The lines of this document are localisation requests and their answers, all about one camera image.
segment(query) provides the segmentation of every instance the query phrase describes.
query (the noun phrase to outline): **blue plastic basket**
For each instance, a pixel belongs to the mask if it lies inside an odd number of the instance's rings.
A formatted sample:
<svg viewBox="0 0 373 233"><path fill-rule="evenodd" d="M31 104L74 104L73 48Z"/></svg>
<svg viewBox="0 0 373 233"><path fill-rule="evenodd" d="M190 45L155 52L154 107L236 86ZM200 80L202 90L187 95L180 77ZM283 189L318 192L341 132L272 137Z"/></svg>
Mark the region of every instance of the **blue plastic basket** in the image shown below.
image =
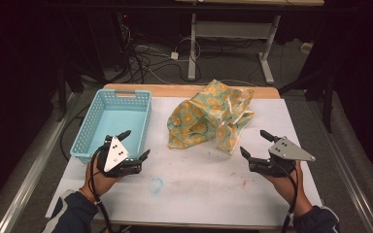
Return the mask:
<svg viewBox="0 0 373 233"><path fill-rule="evenodd" d="M148 90L98 90L71 147L71 154L82 163L88 163L107 135L131 130L122 143L129 152L128 159L137 159L143 153L147 136L151 96Z"/></svg>

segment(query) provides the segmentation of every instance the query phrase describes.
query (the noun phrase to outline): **table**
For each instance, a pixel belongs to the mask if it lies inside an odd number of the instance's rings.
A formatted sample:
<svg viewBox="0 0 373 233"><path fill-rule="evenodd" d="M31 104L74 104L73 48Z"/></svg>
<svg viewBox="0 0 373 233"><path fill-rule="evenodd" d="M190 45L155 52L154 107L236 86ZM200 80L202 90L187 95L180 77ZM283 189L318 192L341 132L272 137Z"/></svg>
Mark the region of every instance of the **table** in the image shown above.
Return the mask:
<svg viewBox="0 0 373 233"><path fill-rule="evenodd" d="M197 4L196 0L177 0ZM277 5L277 6L322 6L323 0L205 0L205 3L223 4L256 4L256 5ZM223 38L244 38L244 39L266 39L264 52L258 54L259 62L268 84L274 83L271 69L268 65L268 54L274 42L275 33L278 29L281 16L274 16L272 23L249 23L249 22L225 22L225 21L198 21L196 14L192 14L190 32L190 54L188 64L189 80L195 80L196 67L196 37L223 37Z"/></svg>
<svg viewBox="0 0 373 233"><path fill-rule="evenodd" d="M169 150L166 120L183 100L203 86L157 84L107 84L113 89L148 89L153 94L145 150L150 149L143 171L127 176L102 197L113 223L234 229L276 229L282 225L288 204L262 176L251 173L238 149L232 155L214 141L187 150ZM256 157L269 157L270 142L259 130L287 136L299 145L283 99L272 87L255 91L251 108L255 116L244 129L239 145ZM321 205L306 162L301 166L307 196ZM85 165L71 157L47 212L66 189L84 182Z"/></svg>

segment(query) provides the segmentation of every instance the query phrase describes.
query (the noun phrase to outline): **blue sleeve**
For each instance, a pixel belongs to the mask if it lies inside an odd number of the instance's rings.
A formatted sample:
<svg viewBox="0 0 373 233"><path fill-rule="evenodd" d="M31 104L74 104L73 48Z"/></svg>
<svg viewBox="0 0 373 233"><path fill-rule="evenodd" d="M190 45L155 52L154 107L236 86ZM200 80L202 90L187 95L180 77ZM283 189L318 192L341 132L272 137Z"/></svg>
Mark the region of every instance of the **blue sleeve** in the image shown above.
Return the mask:
<svg viewBox="0 0 373 233"><path fill-rule="evenodd" d="M332 233L340 232L339 218L327 207L314 206L304 216L296 217L293 226L297 233Z"/></svg>
<svg viewBox="0 0 373 233"><path fill-rule="evenodd" d="M89 233L98 208L80 192L68 190L58 199L43 233Z"/></svg>

